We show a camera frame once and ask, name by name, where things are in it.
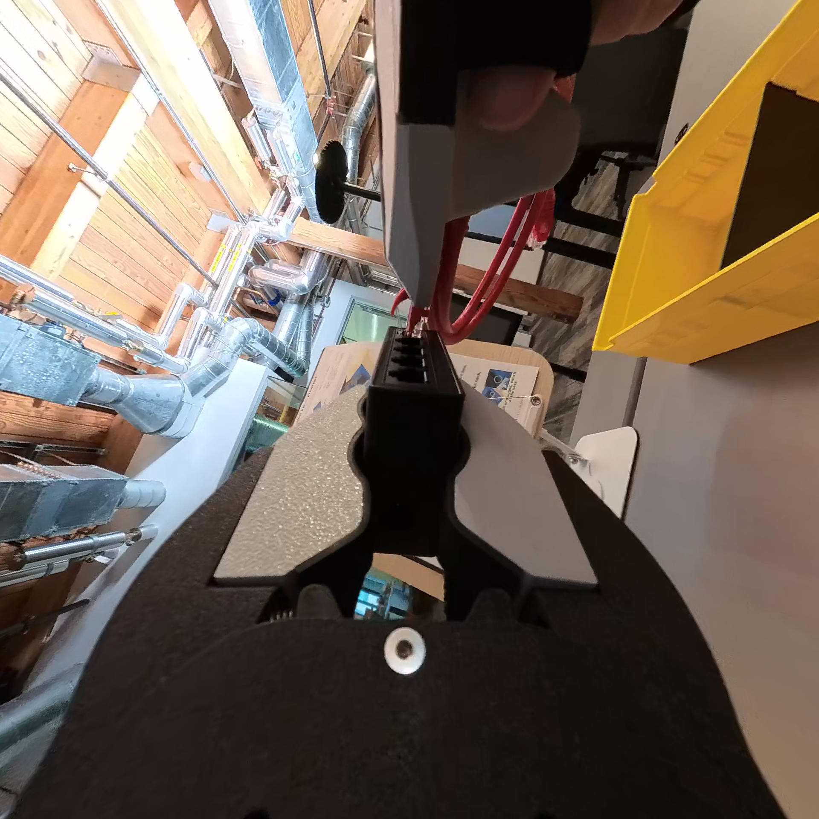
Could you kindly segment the shiny silver pipe run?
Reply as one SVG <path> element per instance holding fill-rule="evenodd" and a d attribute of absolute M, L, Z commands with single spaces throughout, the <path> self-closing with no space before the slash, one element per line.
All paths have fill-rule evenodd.
<path fill-rule="evenodd" d="M 160 328 L 153 333 L 117 314 L 93 311 L 53 281 L 6 256 L 2 256 L 2 278 L 29 292 L 29 311 L 173 374 L 187 372 L 197 350 L 228 325 L 229 302 L 247 279 L 263 295 L 283 295 L 279 317 L 270 331 L 276 342 L 269 345 L 261 333 L 259 340 L 247 341 L 247 349 L 267 359 L 272 369 L 300 378 L 310 367 L 314 302 L 329 276 L 332 260 L 317 251 L 306 251 L 299 264 L 281 260 L 251 264 L 255 245 L 288 238 L 296 227 L 296 206 L 302 200 L 291 197 L 287 210 L 273 211 L 283 201 L 281 193 L 273 198 L 263 216 L 242 226 L 234 224 L 227 231 L 210 268 L 210 288 L 203 292 L 180 284 Z"/>

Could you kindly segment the yellow plastic bin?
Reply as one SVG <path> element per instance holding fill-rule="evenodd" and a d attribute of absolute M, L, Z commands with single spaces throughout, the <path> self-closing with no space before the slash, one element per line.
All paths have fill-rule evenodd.
<path fill-rule="evenodd" d="M 593 350 L 690 364 L 817 322 L 817 214 L 725 269 L 765 87 L 817 102 L 817 2 L 795 2 L 630 206 Z"/>

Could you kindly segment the shiny metal rod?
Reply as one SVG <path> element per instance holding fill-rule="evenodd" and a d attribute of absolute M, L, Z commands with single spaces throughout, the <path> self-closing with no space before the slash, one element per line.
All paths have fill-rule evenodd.
<path fill-rule="evenodd" d="M 1 571 L 17 572 L 39 563 L 86 558 L 119 546 L 152 540 L 158 531 L 158 526 L 150 524 L 128 531 L 94 534 L 84 538 L 59 540 L 27 548 L 2 545 Z"/>

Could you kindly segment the black ethernet switch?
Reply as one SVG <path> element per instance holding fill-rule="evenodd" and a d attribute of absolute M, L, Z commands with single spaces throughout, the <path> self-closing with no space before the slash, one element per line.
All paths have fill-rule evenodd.
<path fill-rule="evenodd" d="M 378 554 L 443 555 L 454 535 L 454 479 L 465 463 L 463 388 L 440 335 L 390 328 L 363 398 L 354 465 L 363 532 Z"/>

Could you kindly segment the instruction sheet on board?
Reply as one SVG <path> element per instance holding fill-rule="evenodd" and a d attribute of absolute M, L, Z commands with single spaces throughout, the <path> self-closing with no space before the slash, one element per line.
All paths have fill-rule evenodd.
<path fill-rule="evenodd" d="M 302 422 L 312 412 L 327 406 L 346 390 L 367 385 L 374 373 L 381 346 L 381 342 L 326 346 L 316 363 L 296 421 Z M 517 373 L 524 367 L 536 368 L 537 377 L 531 383 L 525 383 L 518 390 L 517 396 L 506 405 L 516 412 L 519 424 L 530 435 L 540 435 L 554 385 L 552 368 L 542 355 L 520 346 L 472 340 L 453 345 L 449 352 L 470 359 L 495 362 L 497 370 Z M 434 599 L 444 599 L 443 576 L 438 572 L 437 564 L 425 558 L 417 561 L 400 556 L 380 556 L 374 558 L 371 572 L 401 581 Z"/>

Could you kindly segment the silver ventilation duct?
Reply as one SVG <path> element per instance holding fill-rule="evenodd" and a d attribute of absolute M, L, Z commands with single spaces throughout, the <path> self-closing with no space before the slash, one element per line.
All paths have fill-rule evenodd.
<path fill-rule="evenodd" d="M 365 200 L 382 200 L 379 192 L 366 192 L 357 183 L 361 140 L 367 123 L 373 115 L 377 101 L 377 80 L 374 72 L 365 75 L 351 108 L 346 115 L 342 133 L 342 145 L 346 154 L 346 179 L 343 190 L 354 197 Z"/>
<path fill-rule="evenodd" d="M 41 682 L 1 707 L 1 767 L 9 767 L 28 752 L 31 742 L 64 718 L 76 692 L 78 667 Z"/>
<path fill-rule="evenodd" d="M 183 438 L 242 354 L 268 369 L 303 376 L 311 358 L 312 312 L 309 306 L 297 309 L 282 331 L 269 331 L 253 319 L 232 319 L 185 373 L 141 376 L 112 372 L 99 365 L 99 355 L 2 317 L 2 391 L 66 406 L 107 407 L 141 433 Z"/>

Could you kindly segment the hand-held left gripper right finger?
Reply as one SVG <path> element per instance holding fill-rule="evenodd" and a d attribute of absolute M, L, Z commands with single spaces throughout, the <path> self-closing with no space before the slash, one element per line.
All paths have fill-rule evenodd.
<path fill-rule="evenodd" d="M 478 596 L 502 590 L 521 612 L 534 591 L 595 591 L 598 579 L 536 440 L 464 387 L 465 465 L 453 481 L 453 525 L 466 544 L 439 561 L 445 611 L 465 620 Z"/>

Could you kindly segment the green tinted window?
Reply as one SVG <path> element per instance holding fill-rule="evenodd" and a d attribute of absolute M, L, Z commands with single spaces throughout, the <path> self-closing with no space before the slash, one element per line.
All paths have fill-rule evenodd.
<path fill-rule="evenodd" d="M 393 315 L 380 305 L 354 299 L 347 309 L 337 343 L 380 344 L 390 328 L 403 327 L 404 322 L 404 317 Z"/>

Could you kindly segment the black bin divider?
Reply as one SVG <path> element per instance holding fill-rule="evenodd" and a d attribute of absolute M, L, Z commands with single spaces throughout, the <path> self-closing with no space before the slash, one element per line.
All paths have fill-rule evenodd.
<path fill-rule="evenodd" d="M 721 268 L 818 211 L 818 103 L 766 85 Z"/>

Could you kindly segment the brown wooden beam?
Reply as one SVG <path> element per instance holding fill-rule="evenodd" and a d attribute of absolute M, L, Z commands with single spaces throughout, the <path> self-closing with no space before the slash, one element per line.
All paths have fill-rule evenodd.
<path fill-rule="evenodd" d="M 383 242 L 374 238 L 299 217 L 288 243 L 393 275 L 384 255 Z M 562 323 L 573 323 L 581 314 L 583 300 L 568 292 L 509 279 L 497 299 L 497 305 L 545 316 Z"/>

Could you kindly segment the rectangular silver duct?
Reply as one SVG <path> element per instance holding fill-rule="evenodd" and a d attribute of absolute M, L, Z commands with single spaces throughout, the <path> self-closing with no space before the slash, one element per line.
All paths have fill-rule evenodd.
<path fill-rule="evenodd" d="M 281 2 L 210 1 L 210 9 L 251 102 L 241 122 L 261 165 L 320 222 L 318 142 Z"/>

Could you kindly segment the black floor lamp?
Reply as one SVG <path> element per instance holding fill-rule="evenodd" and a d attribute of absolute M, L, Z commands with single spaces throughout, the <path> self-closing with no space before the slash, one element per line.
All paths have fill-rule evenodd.
<path fill-rule="evenodd" d="M 349 196 L 382 201 L 380 192 L 349 181 L 347 171 L 346 151 L 338 140 L 328 141 L 321 152 L 314 155 L 316 208 L 326 224 L 336 224 L 341 220 Z"/>

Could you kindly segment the white stand base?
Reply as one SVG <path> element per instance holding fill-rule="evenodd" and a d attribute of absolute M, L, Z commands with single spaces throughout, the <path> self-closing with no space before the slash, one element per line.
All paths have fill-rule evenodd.
<path fill-rule="evenodd" d="M 541 429 L 538 440 L 542 450 L 557 453 L 608 508 L 623 519 L 639 444 L 634 427 L 583 436 L 575 445 L 567 445 Z"/>

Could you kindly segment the black framed monitor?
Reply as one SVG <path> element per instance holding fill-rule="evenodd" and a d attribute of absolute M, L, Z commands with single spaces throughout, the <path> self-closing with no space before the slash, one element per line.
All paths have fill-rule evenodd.
<path fill-rule="evenodd" d="M 467 340 L 512 346 L 523 317 L 524 314 L 519 312 L 493 306 L 469 333 Z"/>

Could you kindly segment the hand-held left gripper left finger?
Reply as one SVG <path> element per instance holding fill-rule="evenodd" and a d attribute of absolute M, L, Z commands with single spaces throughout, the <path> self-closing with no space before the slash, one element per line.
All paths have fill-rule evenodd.
<path fill-rule="evenodd" d="M 296 424 L 272 448 L 213 574 L 219 587 L 333 592 L 352 618 L 372 555 L 339 555 L 367 522 L 366 479 L 354 461 L 366 388 L 357 386 Z"/>

